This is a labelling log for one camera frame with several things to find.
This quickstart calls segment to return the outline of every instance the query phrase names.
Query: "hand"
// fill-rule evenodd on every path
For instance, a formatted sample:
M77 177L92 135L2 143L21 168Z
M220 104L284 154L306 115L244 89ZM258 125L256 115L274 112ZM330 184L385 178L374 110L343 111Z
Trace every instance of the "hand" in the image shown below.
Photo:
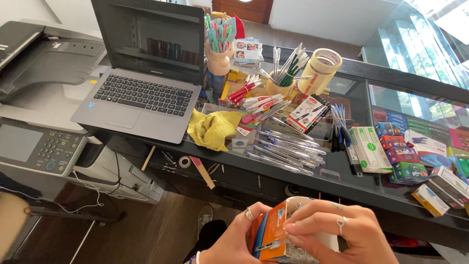
M340 234L337 220L347 221ZM361 206L314 200L296 211L284 223L287 238L302 247L321 264L399 264L375 214ZM311 234L324 231L341 235L348 245L343 253L336 252Z
M254 218L267 213L272 207L256 202L250 206ZM231 222L223 235L208 250L200 252L200 264L267 264L253 257L246 246L246 233L252 222L242 212Z

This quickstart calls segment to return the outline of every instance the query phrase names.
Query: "yellow rag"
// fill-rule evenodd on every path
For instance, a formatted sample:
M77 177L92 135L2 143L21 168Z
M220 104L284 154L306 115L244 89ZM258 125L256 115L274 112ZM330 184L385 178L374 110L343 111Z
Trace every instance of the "yellow rag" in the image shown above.
M193 109L187 127L187 133L198 146L215 151L228 151L225 137L236 134L236 127L242 114L238 112L219 111L208 115Z

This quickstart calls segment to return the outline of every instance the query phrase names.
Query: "ring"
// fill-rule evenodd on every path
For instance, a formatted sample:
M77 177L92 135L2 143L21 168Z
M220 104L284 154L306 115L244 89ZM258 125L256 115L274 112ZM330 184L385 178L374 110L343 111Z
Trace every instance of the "ring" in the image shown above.
M249 206L246 208L246 210L244 211L244 214L246 215L246 217L249 219L249 221L254 221L254 216L252 215L251 213L251 209L249 208Z
M347 218L344 217L344 219L337 219L337 225L339 226L339 235L342 236L342 227L345 225L345 222L347 222Z

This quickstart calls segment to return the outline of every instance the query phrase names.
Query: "shoe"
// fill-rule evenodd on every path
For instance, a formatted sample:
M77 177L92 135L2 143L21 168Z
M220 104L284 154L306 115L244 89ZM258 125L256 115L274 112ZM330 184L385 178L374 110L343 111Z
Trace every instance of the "shoe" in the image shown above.
M202 227L213 219L213 210L209 205L206 205L200 210L199 221L197 225L197 239L199 238L200 230Z

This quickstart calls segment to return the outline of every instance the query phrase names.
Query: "tape roll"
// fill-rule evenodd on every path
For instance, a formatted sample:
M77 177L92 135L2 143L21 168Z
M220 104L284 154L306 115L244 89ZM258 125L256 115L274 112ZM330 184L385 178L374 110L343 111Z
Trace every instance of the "tape roll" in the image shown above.
M298 89L306 95L321 94L341 66L342 57L337 52L327 48L315 50L301 75L314 77L299 80Z
M183 156L179 159L179 166L181 168L188 168L191 164L190 158L188 156Z

